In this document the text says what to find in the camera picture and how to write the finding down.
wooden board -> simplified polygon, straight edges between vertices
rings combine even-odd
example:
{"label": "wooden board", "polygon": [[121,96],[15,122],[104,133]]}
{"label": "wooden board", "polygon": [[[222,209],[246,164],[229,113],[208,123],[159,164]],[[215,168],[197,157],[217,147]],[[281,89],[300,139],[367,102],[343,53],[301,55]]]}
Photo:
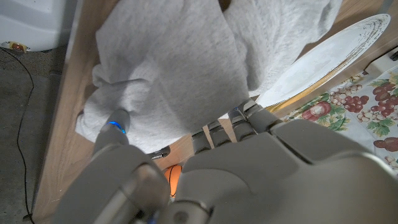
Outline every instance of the wooden board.
{"label": "wooden board", "polygon": [[[63,193],[90,160],[93,143],[75,133],[75,121],[83,109],[85,100],[94,90],[91,82],[91,70],[98,63],[95,32],[101,27],[117,1],[84,0],[81,5],[80,21],[76,32],[72,34],[73,40],[71,42],[73,44],[69,45],[68,60],[63,70],[55,119],[49,137],[39,191],[35,198],[33,218],[36,223],[49,222]],[[332,35],[346,26],[375,14],[381,2],[380,0],[345,0],[335,25],[327,35]],[[343,81],[354,71],[362,70],[372,59],[388,50],[390,46],[396,45],[397,4],[398,1],[395,0],[390,9],[390,13],[394,15],[392,24],[387,28],[382,38],[349,67],[349,72],[331,80],[331,85],[339,83],[340,80]],[[307,46],[304,51],[311,49],[314,45],[316,44]],[[227,133],[234,138],[230,122],[222,120],[221,123],[226,128]],[[172,149],[170,155],[157,161],[161,169],[184,162],[193,153],[190,136],[181,138],[170,147]]]}
{"label": "wooden board", "polygon": [[95,32],[117,1],[84,0],[81,5],[80,21],[63,69],[55,118],[35,198],[33,219],[36,223],[49,219],[63,193],[90,160],[93,143],[75,132],[75,123],[92,92],[91,71],[99,61]]}

gray robotic arm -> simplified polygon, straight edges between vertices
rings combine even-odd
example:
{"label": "gray robotic arm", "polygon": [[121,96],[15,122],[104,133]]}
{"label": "gray robotic arm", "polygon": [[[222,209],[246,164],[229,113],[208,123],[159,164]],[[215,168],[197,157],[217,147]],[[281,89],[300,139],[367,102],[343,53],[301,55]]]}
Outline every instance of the gray robotic arm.
{"label": "gray robotic arm", "polygon": [[398,181],[358,143],[306,120],[283,123],[247,100],[193,133],[175,201],[161,171],[123,134],[115,112],[54,223],[398,223]]}

blue led light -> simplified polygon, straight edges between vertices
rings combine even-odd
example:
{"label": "blue led light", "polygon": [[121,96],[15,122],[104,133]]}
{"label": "blue led light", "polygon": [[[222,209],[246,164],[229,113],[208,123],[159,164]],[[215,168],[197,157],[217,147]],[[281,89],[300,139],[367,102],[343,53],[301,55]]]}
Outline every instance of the blue led light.
{"label": "blue led light", "polygon": [[113,125],[115,125],[116,127],[118,127],[119,130],[123,132],[123,134],[126,133],[126,131],[122,128],[122,126],[120,126],[120,124],[117,123],[116,121],[110,121],[108,124],[113,124]]}

white appliance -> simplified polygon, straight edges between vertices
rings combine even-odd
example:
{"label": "white appliance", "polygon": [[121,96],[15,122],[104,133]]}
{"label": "white appliance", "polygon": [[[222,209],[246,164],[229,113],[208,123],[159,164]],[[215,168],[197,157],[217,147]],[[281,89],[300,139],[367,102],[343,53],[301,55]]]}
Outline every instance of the white appliance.
{"label": "white appliance", "polygon": [[68,42],[77,0],[0,0],[0,46],[23,51]]}

gray towel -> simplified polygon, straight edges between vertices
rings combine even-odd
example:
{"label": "gray towel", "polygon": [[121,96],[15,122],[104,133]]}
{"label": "gray towel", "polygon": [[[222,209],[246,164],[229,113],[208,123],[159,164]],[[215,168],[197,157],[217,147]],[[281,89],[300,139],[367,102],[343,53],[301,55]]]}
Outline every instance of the gray towel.
{"label": "gray towel", "polygon": [[99,87],[76,132],[95,141],[116,109],[154,152],[269,89],[333,24],[341,0],[120,0],[96,33]]}

